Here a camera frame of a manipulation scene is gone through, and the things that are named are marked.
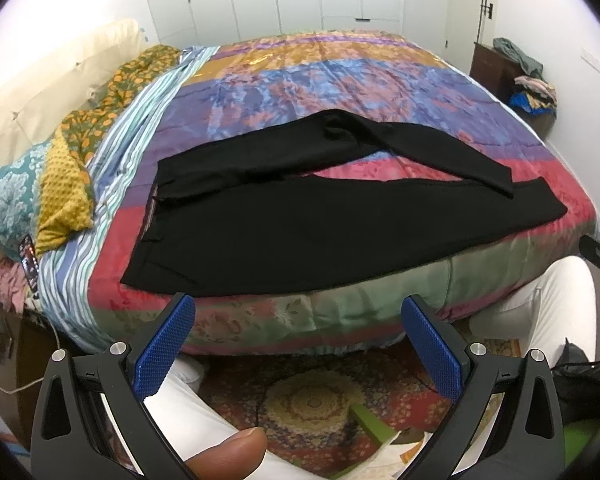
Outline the person's left hand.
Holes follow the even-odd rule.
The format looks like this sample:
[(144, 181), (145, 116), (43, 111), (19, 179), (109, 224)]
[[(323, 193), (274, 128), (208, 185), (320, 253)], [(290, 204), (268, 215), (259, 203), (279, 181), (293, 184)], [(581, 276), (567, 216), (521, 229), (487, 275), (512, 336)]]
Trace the person's left hand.
[(185, 465), (201, 480), (242, 480), (261, 465), (267, 448), (264, 430), (253, 427), (196, 454)]

